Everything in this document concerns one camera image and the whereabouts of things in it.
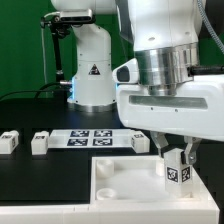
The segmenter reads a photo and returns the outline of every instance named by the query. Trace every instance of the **black table surface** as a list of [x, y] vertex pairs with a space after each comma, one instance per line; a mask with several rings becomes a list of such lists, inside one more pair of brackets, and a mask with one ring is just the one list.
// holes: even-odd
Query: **black table surface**
[[[35, 132], [53, 129], [124, 128], [116, 110], [85, 113], [68, 109], [53, 99], [10, 99], [0, 101], [0, 134], [17, 130], [20, 144], [10, 156], [0, 156], [0, 205], [77, 204], [90, 201], [93, 156], [135, 155], [132, 149], [89, 149], [48, 151], [32, 156]], [[183, 137], [167, 136], [173, 147], [184, 148]], [[157, 154], [151, 143], [150, 154]], [[224, 223], [224, 144], [203, 140], [195, 169], [220, 208]]]

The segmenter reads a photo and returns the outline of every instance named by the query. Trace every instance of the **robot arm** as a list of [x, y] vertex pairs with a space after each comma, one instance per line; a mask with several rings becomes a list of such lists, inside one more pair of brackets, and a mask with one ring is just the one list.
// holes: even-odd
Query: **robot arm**
[[86, 112], [113, 109], [116, 85], [111, 71], [111, 38], [94, 22], [95, 14], [115, 13], [115, 3], [111, 0], [52, 0], [52, 4], [58, 10], [49, 24], [51, 30], [58, 27], [53, 29], [53, 40], [55, 33], [63, 38], [70, 28], [76, 37], [78, 71], [70, 82], [69, 107]]
[[160, 149], [167, 146], [164, 133], [188, 136], [185, 162], [193, 164], [200, 139], [224, 141], [224, 75], [189, 75], [199, 65], [197, 0], [127, 0], [126, 8], [116, 2], [130, 21], [126, 39], [133, 38], [135, 54], [113, 72], [121, 84], [119, 117], [126, 127], [150, 130]]

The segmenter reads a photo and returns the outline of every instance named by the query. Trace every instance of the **warning label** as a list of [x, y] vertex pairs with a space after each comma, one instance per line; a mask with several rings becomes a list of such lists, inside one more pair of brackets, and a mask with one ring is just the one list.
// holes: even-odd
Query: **warning label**
[[97, 66], [94, 64], [92, 69], [89, 72], [89, 75], [100, 75], [99, 69]]

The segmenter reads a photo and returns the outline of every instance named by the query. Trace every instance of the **silver flange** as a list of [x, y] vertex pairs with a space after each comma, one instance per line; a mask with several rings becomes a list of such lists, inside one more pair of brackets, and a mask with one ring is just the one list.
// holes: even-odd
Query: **silver flange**
[[100, 112], [106, 112], [111, 111], [117, 108], [117, 103], [112, 103], [109, 105], [102, 105], [102, 106], [87, 106], [87, 105], [80, 105], [77, 103], [69, 103], [68, 102], [69, 109], [87, 112], [87, 113], [100, 113]]
[[176, 84], [193, 80], [187, 68], [199, 64], [198, 45], [135, 52], [140, 81], [148, 86], [149, 95], [174, 96]]

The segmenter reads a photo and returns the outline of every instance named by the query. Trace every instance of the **metal cylinder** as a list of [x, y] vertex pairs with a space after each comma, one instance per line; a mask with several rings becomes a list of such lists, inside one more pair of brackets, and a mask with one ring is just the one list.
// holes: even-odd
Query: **metal cylinder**
[[149, 87], [149, 95], [176, 95], [176, 84], [191, 81], [187, 68], [199, 64], [197, 44], [137, 51], [140, 84]]

